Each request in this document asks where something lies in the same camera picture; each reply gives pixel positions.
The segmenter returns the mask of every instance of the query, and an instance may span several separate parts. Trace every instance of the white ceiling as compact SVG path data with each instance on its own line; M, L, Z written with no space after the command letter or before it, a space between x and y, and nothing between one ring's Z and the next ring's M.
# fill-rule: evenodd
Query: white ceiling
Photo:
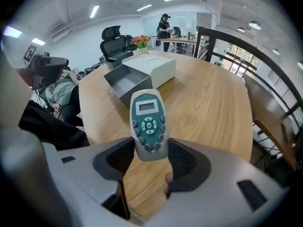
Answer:
M97 23L101 19L116 16L144 15L165 6L180 6L199 0L27 0L11 21L11 26L31 37L46 41L56 32L68 26L69 29ZM220 16L220 26L239 33L243 26L253 31L244 35L271 51L274 48L288 53L297 33L284 10L275 0L208 0L208 6ZM140 12L136 10L145 5L152 7ZM93 19L90 13L94 6L99 9ZM251 20L258 21L262 30L249 27Z
M193 0L178 0L170 5L185 4ZM137 12L136 10L153 6ZM35 37L47 39L65 26L83 26L91 23L89 18L94 6L99 9L93 21L123 15L142 15L146 12L167 6L164 0L27 0L11 25L23 33L33 33Z

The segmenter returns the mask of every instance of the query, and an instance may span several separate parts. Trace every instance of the headrest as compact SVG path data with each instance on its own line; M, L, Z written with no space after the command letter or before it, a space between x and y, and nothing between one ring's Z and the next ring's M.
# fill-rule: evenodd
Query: headrest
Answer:
M108 39L114 39L120 36L120 25L107 27L102 32L102 39L108 40Z

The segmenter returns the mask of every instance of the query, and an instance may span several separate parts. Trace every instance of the flower pot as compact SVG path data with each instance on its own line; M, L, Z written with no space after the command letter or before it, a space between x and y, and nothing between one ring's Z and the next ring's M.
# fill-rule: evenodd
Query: flower pot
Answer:
M149 54L147 47L144 47L144 48L141 48L141 49L138 48L137 53Z

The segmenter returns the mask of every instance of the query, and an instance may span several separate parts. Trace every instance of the box lid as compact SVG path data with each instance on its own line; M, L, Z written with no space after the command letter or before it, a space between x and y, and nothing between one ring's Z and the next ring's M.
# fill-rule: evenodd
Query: box lid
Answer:
M122 61L125 66L141 71L147 75L151 74L151 71L157 67L166 64L174 59L161 57L157 55L148 54L136 54Z

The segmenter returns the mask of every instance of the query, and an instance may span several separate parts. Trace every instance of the wooden tabletop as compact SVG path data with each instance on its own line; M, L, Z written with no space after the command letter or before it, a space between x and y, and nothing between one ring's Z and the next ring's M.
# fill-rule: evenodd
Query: wooden tabletop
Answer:
M243 80L221 67L189 56L149 51L177 59L176 77L158 88L165 104L170 136L227 150L250 160L252 117ZM79 82L80 106L91 145L130 137L129 110L103 75L101 66ZM127 202L146 218L166 203L164 175L169 160L140 161L137 154L123 178Z
M278 147L290 167L295 170L295 154L292 144L294 140L294 130L289 117L285 116L285 111L276 99L256 80L243 76L252 111L253 122L273 141ZM284 140L281 123L285 126Z
M187 39L186 38L167 38L167 39L161 39L161 41L163 42L177 42L177 43L184 43L184 44L196 44L197 43L197 39Z

